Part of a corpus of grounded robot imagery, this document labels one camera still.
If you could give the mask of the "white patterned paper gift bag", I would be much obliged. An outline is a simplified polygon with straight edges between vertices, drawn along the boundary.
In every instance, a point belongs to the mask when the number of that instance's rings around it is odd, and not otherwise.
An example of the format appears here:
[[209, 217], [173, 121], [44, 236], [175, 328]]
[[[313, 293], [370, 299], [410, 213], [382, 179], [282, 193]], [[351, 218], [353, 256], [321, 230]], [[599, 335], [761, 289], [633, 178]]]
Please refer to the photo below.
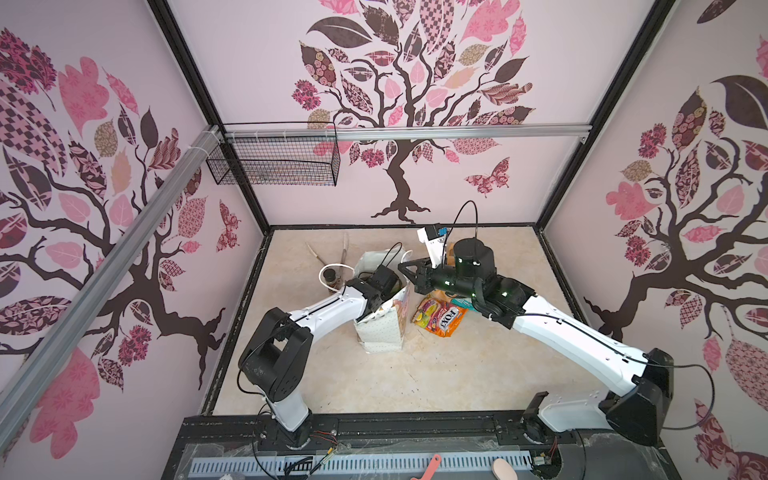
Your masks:
[[355, 324], [359, 343], [367, 353], [388, 353], [403, 348], [411, 284], [397, 267], [411, 258], [412, 250], [401, 251], [400, 246], [396, 245], [394, 252], [365, 252], [354, 267], [355, 276], [364, 280], [373, 275], [379, 264], [398, 276], [398, 282], [389, 298]]

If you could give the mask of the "orange candy snack packet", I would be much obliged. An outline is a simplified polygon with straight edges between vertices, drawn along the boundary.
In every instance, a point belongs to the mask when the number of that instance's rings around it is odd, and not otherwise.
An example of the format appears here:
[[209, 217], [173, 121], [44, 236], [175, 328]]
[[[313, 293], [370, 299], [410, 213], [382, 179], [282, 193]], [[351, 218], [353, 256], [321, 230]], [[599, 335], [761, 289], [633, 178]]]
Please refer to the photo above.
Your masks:
[[412, 317], [411, 322], [441, 338], [453, 335], [461, 324], [467, 310], [451, 302], [425, 297]]

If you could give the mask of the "orange-brown snack bag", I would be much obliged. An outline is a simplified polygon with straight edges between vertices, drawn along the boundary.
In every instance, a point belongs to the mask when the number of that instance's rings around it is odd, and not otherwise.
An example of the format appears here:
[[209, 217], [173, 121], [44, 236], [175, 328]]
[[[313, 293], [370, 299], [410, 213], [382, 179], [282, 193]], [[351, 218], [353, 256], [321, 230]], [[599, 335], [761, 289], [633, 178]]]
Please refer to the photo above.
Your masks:
[[442, 302], [450, 302], [452, 300], [452, 297], [450, 295], [440, 290], [433, 290], [429, 294], [429, 296], [433, 299], [436, 299]]

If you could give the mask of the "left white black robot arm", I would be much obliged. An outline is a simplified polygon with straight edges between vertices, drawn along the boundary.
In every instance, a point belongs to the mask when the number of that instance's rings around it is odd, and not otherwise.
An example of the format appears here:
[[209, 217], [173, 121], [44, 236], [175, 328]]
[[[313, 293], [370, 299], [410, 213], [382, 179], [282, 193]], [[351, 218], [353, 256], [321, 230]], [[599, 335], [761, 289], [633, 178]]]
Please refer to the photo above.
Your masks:
[[238, 377], [258, 388], [286, 445], [301, 448], [311, 435], [312, 412], [300, 384], [313, 343], [375, 313], [400, 285], [393, 270], [379, 266], [312, 306], [291, 313], [275, 307], [265, 313], [238, 360]]

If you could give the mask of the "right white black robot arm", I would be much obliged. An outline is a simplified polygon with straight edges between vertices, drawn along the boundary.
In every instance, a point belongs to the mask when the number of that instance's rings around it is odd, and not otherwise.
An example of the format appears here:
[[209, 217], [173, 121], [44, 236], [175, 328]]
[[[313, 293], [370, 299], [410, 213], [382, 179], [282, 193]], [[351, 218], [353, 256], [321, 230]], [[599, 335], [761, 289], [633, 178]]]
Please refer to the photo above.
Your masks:
[[540, 392], [529, 404], [529, 437], [549, 433], [611, 429], [643, 446], [660, 441], [673, 399], [673, 358], [654, 348], [644, 352], [612, 339], [565, 314], [531, 287], [498, 274], [494, 252], [475, 237], [454, 245], [446, 260], [447, 236], [421, 228], [425, 258], [399, 265], [417, 293], [443, 292], [467, 300], [484, 318], [538, 340], [598, 379], [584, 395]]

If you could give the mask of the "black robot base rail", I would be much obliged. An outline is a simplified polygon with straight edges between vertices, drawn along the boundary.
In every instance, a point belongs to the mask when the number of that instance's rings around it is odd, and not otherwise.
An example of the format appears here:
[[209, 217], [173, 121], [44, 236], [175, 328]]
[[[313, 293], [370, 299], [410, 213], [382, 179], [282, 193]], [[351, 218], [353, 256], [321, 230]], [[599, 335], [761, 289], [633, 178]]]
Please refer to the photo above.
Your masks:
[[[528, 440], [519, 411], [318, 414], [307, 444], [292, 448], [268, 413], [252, 416], [198, 416], [182, 423], [162, 476], [189, 479], [196, 458], [260, 455], [394, 454], [527, 451], [529, 471], [518, 479], [678, 479], [665, 447], [636, 445], [611, 431], [566, 432], [541, 444]], [[412, 479], [414, 475], [367, 474], [356, 477], [311, 474], [268, 479]], [[492, 479], [488, 472], [440, 473], [433, 479]]]

